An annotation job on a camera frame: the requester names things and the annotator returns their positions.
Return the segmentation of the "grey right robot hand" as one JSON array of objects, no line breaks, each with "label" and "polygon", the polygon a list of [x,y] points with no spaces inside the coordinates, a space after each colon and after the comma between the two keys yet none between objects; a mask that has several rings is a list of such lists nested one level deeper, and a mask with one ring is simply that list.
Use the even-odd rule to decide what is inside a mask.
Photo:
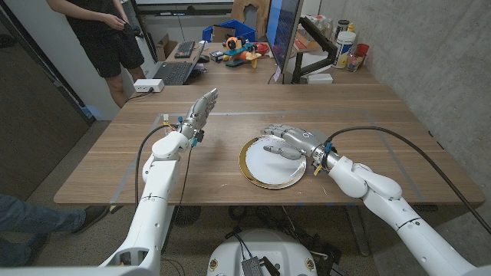
[{"label": "grey right robot hand", "polygon": [[302,128],[284,124],[272,124],[261,131],[282,138],[287,146],[264,146],[270,153],[279,154],[286,159],[300,159],[302,156],[311,157],[316,166],[330,170],[340,159],[339,155],[325,144],[326,137],[320,133],[309,132]]}]

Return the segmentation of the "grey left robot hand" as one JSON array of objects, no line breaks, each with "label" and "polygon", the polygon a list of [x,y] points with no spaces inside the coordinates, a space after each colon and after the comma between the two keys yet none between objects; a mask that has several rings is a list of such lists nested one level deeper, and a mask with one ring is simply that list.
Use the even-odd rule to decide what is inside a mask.
[{"label": "grey left robot hand", "polygon": [[218,92],[213,88],[210,92],[199,98],[189,109],[186,118],[178,127],[177,131],[188,140],[206,125],[206,120],[216,104]]}]

